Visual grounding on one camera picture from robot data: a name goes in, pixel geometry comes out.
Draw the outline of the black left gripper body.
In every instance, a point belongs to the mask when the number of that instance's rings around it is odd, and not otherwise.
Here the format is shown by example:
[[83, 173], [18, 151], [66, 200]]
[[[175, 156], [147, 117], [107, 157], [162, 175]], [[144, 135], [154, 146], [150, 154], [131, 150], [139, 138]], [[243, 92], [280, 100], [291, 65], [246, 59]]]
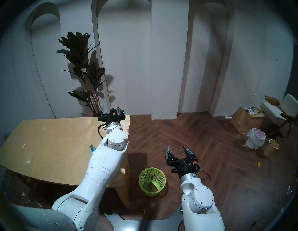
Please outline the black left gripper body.
[[118, 115], [117, 109], [111, 109], [109, 113], [104, 113], [100, 115], [100, 111], [98, 113], [98, 121], [105, 122], [99, 127], [103, 127], [104, 125], [108, 126], [111, 123], [120, 123], [120, 121], [125, 120], [125, 115]]

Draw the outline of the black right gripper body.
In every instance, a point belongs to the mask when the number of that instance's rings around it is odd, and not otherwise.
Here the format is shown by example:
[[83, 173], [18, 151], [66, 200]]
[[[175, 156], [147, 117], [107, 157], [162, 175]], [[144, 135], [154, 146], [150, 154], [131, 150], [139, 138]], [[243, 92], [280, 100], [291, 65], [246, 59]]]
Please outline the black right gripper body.
[[200, 170], [196, 157], [167, 158], [166, 164], [173, 167], [171, 173], [177, 173], [179, 178], [189, 173], [197, 174]]

